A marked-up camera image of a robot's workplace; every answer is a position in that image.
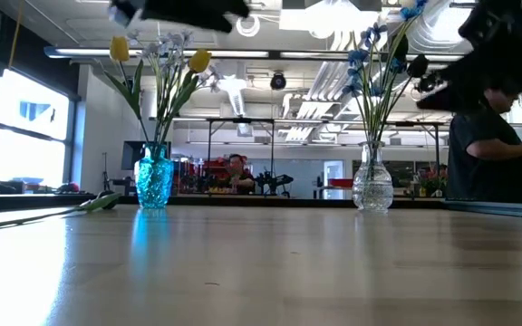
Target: blue flower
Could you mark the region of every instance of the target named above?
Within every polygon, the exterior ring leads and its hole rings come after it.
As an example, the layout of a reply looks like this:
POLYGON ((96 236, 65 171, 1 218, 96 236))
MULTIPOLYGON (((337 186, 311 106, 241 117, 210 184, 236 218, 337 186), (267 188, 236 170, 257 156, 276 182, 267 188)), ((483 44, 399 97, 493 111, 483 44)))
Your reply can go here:
POLYGON ((358 67, 358 69, 352 69, 352 68, 348 69, 348 76, 350 76, 350 77, 358 76, 361 68, 362 67, 358 67))
POLYGON ((370 88, 370 96, 382 96, 384 94, 384 90, 380 88, 378 85, 373 85, 370 88))
POLYGON ((406 71, 406 62, 402 62, 396 58, 392 58, 390 62, 390 71, 396 73, 403 73, 406 71))
POLYGON ((356 96, 359 91, 363 89, 362 80, 358 78, 358 75, 355 74, 351 79, 350 83, 345 85, 342 89, 342 93, 348 94, 351 93, 352 96, 356 96))
POLYGON ((370 53, 364 49, 351 50, 348 52, 348 62, 351 67, 360 68, 363 65, 363 61, 368 58, 368 55, 370 55, 370 53))
POLYGON ((373 28, 368 27, 367 30, 360 33, 360 37, 362 38, 365 46, 368 49, 370 49, 370 47, 372 46, 372 32, 373 32, 373 28))
POLYGON ((400 16, 403 20, 408 21, 414 17, 416 17, 419 14, 422 14, 422 10, 424 9, 424 6, 418 6, 416 5, 413 8, 402 8, 400 9, 400 16))
POLYGON ((372 29, 373 41, 375 43, 380 41, 380 39, 382 38, 382 36, 381 36, 382 33, 388 32, 388 26, 385 24, 378 25, 378 23, 374 23, 373 27, 371 29, 372 29))

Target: workbench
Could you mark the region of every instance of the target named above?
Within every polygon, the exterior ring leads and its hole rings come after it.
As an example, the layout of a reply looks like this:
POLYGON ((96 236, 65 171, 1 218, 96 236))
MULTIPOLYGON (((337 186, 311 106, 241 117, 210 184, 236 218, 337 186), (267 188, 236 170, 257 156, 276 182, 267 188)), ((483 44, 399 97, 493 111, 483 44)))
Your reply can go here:
POLYGON ((522 325, 522 218, 134 205, 53 217, 0 229, 10 324, 522 325))

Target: man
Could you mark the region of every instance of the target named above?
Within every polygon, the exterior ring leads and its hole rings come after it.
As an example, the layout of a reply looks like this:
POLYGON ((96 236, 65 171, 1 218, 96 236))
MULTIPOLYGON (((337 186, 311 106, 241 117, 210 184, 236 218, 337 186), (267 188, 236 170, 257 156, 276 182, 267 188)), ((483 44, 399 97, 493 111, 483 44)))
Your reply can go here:
POLYGON ((235 173, 235 175, 231 177, 230 185, 237 186, 237 193, 239 195, 248 195, 250 192, 255 192, 253 176, 243 169, 245 159, 238 154, 233 154, 228 160, 231 172, 235 173))
POLYGON ((449 199, 522 203, 522 141, 500 116, 516 99, 516 94, 491 87, 476 110, 454 117, 449 131, 449 199))

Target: blue glass vase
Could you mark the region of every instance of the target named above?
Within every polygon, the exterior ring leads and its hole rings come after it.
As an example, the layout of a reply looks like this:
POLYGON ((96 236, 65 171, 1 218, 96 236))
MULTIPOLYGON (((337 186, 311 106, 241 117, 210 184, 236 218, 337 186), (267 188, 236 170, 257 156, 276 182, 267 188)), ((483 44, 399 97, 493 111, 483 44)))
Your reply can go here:
POLYGON ((166 159, 166 146, 148 145, 134 165, 136 193, 142 208, 164 208, 169 202, 174 165, 166 159))

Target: clear glass vase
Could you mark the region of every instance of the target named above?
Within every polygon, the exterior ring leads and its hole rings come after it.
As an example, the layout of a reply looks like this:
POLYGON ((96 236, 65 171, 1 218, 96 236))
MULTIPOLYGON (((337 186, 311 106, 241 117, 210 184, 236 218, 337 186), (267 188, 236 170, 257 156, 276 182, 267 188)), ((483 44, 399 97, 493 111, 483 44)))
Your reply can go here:
POLYGON ((164 208, 169 202, 174 164, 166 159, 166 146, 148 145, 144 158, 134 164, 136 193, 142 208, 164 208))
POLYGON ((362 164, 353 177, 353 203, 360 210, 385 213, 392 204, 392 176, 382 162, 381 141, 361 143, 362 164))

